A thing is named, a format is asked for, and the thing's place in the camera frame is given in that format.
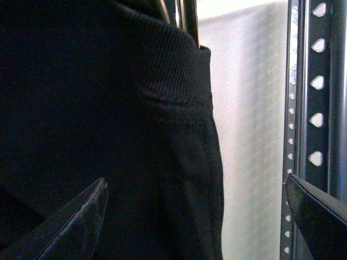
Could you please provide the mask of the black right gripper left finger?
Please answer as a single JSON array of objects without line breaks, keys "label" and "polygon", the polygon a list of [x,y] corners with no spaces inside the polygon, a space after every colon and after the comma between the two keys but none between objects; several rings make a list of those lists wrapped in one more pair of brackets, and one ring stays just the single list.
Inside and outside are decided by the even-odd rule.
[{"label": "black right gripper left finger", "polygon": [[92,259],[107,202],[107,182],[99,178],[1,252],[1,259]]}]

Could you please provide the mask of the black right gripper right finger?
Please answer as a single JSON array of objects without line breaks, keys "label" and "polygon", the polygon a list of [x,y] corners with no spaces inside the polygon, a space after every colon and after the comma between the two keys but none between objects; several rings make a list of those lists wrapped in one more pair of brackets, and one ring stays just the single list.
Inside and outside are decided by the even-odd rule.
[{"label": "black right gripper right finger", "polygon": [[285,183],[293,219],[314,259],[346,259],[346,203],[290,174]]}]

